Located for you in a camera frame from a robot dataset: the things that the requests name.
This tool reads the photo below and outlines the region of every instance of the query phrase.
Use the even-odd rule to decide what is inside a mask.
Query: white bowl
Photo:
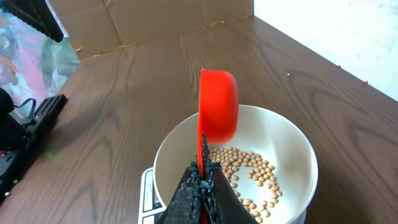
[[[195,160],[197,122],[198,114],[182,121],[167,135],[157,152],[155,190],[165,207],[185,169]],[[273,173],[283,196],[278,198],[279,203],[274,208],[268,208],[271,216],[266,218],[267,223],[295,223],[301,214],[305,215],[317,187],[318,165],[310,142],[296,125],[272,111],[240,105],[234,139],[209,148],[230,146],[258,153],[276,167]],[[269,200],[271,191],[266,186],[256,186],[254,180],[246,177],[250,169],[253,168],[241,166],[235,173],[240,177],[236,183],[241,198],[250,198],[255,203],[260,199]]]

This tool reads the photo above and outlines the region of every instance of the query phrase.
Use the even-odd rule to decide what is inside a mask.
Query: black textured gripper pad
[[[257,223],[236,198],[220,163],[208,158],[205,135],[202,136],[206,179],[198,175],[198,166],[192,162],[178,184],[165,212],[157,224],[198,224],[201,207],[205,206],[211,224]]]

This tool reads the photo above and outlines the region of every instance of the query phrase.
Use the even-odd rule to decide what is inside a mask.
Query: white wall
[[[398,101],[398,0],[254,0],[254,15]]]

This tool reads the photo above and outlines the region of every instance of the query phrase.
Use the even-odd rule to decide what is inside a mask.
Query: bowl rim
[[[288,222],[286,222],[286,224],[293,223],[294,221],[296,221],[296,220],[301,216],[301,214],[302,214],[303,212],[306,212],[306,209],[307,209],[307,207],[309,206],[309,204],[310,204],[310,202],[312,201],[312,198],[313,198],[313,196],[314,196],[314,194],[315,194],[315,190],[317,189],[317,185],[318,185],[318,162],[317,162],[317,157],[316,157],[316,155],[315,155],[315,152],[314,152],[314,150],[313,150],[313,147],[312,147],[310,141],[308,140],[308,138],[306,137],[306,135],[304,135],[304,133],[300,130],[300,128],[297,127],[293,122],[291,122],[289,119],[285,118],[284,116],[282,116],[282,115],[280,115],[280,114],[278,114],[278,113],[276,113],[276,112],[273,112],[273,111],[271,111],[271,110],[268,110],[268,109],[265,109],[265,108],[261,108],[261,107],[258,107],[258,106],[239,105],[239,108],[252,108],[252,109],[255,109],[255,110],[263,110],[263,111],[265,111],[265,112],[267,112],[267,113],[271,113],[271,114],[273,114],[273,115],[275,115],[275,116],[281,117],[282,119],[286,120],[288,123],[292,124],[293,127],[299,131],[299,133],[303,136],[305,142],[308,144],[308,146],[309,146],[309,148],[310,148],[311,166],[312,166],[311,172],[313,172],[313,174],[312,174],[312,176],[313,176],[313,184],[312,184],[312,188],[311,188],[311,191],[310,191],[310,195],[308,196],[307,201],[304,203],[304,206],[300,209],[300,212],[295,213],[295,215],[294,215]],[[156,162],[157,162],[158,157],[159,157],[160,148],[162,148],[164,142],[166,142],[166,140],[168,140],[168,138],[170,138],[170,135],[171,135],[180,125],[182,125],[182,123],[184,123],[184,122],[187,121],[188,119],[191,119],[192,117],[197,116],[197,115],[198,115],[198,113],[195,113],[195,114],[193,114],[193,115],[191,115],[191,116],[185,118],[185,119],[184,119],[183,121],[181,121],[178,125],[176,125],[176,127],[174,127],[174,128],[167,134],[166,138],[164,138],[164,140],[162,141],[162,144],[160,144],[160,146],[159,146],[159,148],[158,148],[158,150],[157,150],[157,152],[156,152],[156,156],[155,156],[155,160],[154,160],[154,175],[153,175],[153,178],[154,178],[154,186],[155,186],[155,193],[156,193],[156,195],[157,195],[157,197],[158,197],[160,203],[162,204],[162,206],[163,206],[164,208],[166,208],[167,206],[165,206],[165,203],[163,202],[163,200],[161,199],[161,197],[160,197],[160,195],[159,195],[159,191],[157,190],[156,178],[155,178],[155,177],[156,177],[156,166],[155,166],[155,165],[156,165]]]

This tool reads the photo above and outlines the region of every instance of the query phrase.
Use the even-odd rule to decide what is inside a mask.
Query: cardboard box
[[[253,14],[253,0],[50,0],[80,58]]]

